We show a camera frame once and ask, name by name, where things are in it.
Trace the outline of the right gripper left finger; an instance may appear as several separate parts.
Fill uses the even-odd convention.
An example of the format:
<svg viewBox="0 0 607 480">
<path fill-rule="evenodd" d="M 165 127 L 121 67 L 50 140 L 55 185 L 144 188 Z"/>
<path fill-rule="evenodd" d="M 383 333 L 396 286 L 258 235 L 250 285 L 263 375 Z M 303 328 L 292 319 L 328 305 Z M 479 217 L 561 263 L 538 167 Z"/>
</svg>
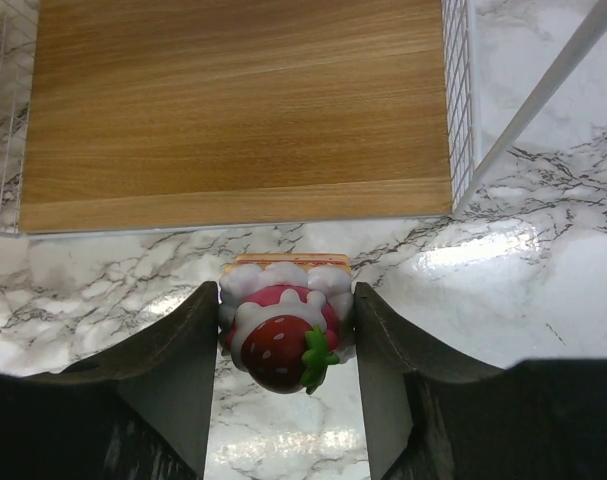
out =
<svg viewBox="0 0 607 480">
<path fill-rule="evenodd" d="M 102 381 L 204 474 L 217 351 L 218 287 L 206 281 L 169 314 L 57 376 Z"/>
</svg>

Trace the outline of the red white figure toy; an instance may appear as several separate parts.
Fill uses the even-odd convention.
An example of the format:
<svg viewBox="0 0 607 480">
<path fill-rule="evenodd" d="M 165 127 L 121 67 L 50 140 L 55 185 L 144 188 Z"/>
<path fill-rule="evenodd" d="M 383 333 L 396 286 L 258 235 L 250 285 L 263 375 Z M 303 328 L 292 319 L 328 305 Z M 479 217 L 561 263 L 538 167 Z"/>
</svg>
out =
<svg viewBox="0 0 607 480">
<path fill-rule="evenodd" d="M 352 270 L 334 253 L 250 253 L 219 280 L 219 344 L 277 394 L 314 393 L 344 362 L 354 332 Z"/>
</svg>

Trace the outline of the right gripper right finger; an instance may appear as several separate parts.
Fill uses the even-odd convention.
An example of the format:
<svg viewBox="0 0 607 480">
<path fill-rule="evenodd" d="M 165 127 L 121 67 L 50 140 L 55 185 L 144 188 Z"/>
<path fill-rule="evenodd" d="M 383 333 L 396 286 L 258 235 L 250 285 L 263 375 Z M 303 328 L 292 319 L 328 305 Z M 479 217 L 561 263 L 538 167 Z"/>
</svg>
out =
<svg viewBox="0 0 607 480">
<path fill-rule="evenodd" d="M 454 479 L 456 466 L 431 383 L 467 384 L 500 368 L 437 339 L 372 286 L 355 288 L 356 356 L 373 479 Z"/>
</svg>

